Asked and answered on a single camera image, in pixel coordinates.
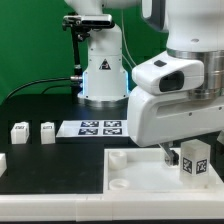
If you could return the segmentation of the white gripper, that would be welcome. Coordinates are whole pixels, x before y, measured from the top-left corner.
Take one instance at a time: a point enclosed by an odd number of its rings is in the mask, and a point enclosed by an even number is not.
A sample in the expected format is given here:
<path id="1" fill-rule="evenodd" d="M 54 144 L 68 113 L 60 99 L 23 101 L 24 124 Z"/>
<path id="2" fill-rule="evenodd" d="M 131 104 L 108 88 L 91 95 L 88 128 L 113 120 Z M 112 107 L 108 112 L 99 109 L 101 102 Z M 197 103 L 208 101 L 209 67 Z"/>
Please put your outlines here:
<path id="1" fill-rule="evenodd" d="M 165 163 L 177 166 L 179 155 L 165 142 L 220 131 L 217 141 L 224 145 L 224 96 L 189 101 L 186 92 L 154 96 L 136 87 L 128 102 L 127 127 L 140 147 L 161 143 Z"/>

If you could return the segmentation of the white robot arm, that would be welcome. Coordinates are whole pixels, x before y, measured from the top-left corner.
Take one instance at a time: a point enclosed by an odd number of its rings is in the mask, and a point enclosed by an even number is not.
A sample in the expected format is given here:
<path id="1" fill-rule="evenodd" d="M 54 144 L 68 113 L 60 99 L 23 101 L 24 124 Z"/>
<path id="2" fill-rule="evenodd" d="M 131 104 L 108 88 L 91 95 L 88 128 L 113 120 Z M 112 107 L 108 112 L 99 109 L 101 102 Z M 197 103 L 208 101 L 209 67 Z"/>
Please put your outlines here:
<path id="1" fill-rule="evenodd" d="M 130 138 L 140 147 L 224 129 L 224 0 L 141 0 L 142 46 L 132 70 Z"/>

